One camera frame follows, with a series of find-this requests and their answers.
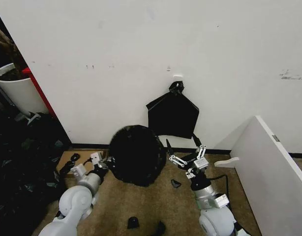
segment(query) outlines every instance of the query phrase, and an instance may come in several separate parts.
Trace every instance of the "white flower pot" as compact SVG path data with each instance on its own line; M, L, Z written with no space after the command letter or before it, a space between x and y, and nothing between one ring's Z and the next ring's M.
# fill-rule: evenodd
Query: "white flower pot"
M13 68L13 63L1 67L0 76ZM30 78L16 81L0 80L0 87L24 115L29 116L30 112L49 112Z

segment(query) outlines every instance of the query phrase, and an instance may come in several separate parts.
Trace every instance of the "black plastic bag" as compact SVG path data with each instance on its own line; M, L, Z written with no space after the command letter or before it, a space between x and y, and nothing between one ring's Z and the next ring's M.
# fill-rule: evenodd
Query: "black plastic bag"
M69 144L50 115L28 125L0 111L0 235L31 235L66 190L56 165Z

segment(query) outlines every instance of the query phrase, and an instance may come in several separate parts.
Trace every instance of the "red object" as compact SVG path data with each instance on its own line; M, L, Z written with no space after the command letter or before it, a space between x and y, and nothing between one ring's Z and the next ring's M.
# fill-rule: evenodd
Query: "red object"
M47 98L46 98L45 94L43 93L43 90L41 89L41 87L38 85L38 82L36 81L36 78L33 76L33 74L32 74L32 72L31 72L30 68L27 67L27 68L23 69L23 70L22 70L22 73L23 73L24 75L27 75L27 76L30 77L30 79L32 80L32 82L33 82L33 84L34 84L36 90L38 91L38 93L39 93L39 95L41 96L43 102L45 103L47 109L49 110L49 113L50 113L54 118L57 118L57 116L56 116L56 114L55 114L55 112L54 112L54 110L53 110L51 104L50 104L49 101L47 100Z

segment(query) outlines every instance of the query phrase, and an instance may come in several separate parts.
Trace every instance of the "cable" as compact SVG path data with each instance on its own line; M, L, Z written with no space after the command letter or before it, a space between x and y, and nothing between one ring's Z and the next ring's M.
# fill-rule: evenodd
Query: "cable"
M91 162L91 158L89 158L88 160L86 160L83 165L85 165L87 162Z
M220 178L222 178L222 177L225 177L226 196L228 197L228 199L229 199L229 201L230 201L230 195L229 195L229 178L228 178L227 175L221 175L221 176L214 177L214 178L208 178L208 180L213 181L213 180L220 179ZM229 206L230 211L232 211L230 202L229 202L228 206ZM250 233L249 233L242 225L240 225L237 221L236 221L236 223L237 223L240 227L242 227L242 228L245 230L245 232L246 232L247 234L251 235L251 234L250 234Z
M228 197L229 201L230 201L230 194L229 194L229 178L227 175L221 175L221 176L218 176L218 177L214 177L214 178L208 178L208 180L217 180L217 179L220 179L222 177L225 177L225 188L226 188L226 196ZM229 209L230 211L232 211L232 208L231 208L231 204L229 202L228 204L229 206Z

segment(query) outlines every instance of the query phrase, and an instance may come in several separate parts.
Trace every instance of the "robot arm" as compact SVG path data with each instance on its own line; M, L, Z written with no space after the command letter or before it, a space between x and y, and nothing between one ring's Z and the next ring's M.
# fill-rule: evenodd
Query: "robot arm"
M226 194L217 193L211 185L211 180L205 175L205 169L209 163L204 157L206 146L193 135L193 139L198 147L194 158L188 162L176 157L168 140L169 160L179 165L179 168L187 167L186 176L191 181L191 190L195 194L195 199L200 209L199 223L208 236L248 236L245 230L235 220L229 209L229 199Z
M87 218L98 199L98 189L108 172L100 153L91 154L94 170L86 174L83 164L71 169L78 183L67 189L59 200L60 215L46 225L39 236L77 236L77 225Z

